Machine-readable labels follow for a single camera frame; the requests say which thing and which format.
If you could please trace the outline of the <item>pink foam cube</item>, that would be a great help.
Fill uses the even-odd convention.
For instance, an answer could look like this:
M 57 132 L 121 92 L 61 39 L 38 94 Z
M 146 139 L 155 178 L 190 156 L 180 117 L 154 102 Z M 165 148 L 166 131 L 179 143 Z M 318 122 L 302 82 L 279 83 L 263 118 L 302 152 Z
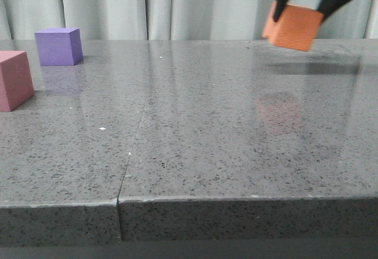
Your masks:
M 1 51 L 1 112 L 11 112 L 34 95 L 26 51 Z

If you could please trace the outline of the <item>orange foam cube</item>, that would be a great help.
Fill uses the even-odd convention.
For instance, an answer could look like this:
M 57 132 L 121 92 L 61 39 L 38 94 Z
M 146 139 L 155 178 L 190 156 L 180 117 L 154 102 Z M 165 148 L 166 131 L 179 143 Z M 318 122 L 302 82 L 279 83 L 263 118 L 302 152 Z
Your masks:
M 275 22 L 275 9 L 276 1 L 273 1 L 262 37 L 277 47 L 309 51 L 324 14 L 304 6 L 288 4 Z

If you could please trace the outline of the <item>purple foam cube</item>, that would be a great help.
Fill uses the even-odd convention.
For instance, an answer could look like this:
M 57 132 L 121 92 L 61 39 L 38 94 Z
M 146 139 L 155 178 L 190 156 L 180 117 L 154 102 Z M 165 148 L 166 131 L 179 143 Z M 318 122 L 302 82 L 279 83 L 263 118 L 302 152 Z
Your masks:
M 83 60 L 79 28 L 46 28 L 35 32 L 41 66 L 74 66 Z

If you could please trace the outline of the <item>grey-green curtain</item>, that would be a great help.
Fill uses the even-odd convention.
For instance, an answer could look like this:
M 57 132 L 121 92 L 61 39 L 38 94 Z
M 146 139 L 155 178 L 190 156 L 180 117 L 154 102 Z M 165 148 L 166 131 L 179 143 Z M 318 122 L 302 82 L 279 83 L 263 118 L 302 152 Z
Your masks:
M 1 0 L 1 38 L 76 27 L 84 39 L 250 40 L 273 0 Z

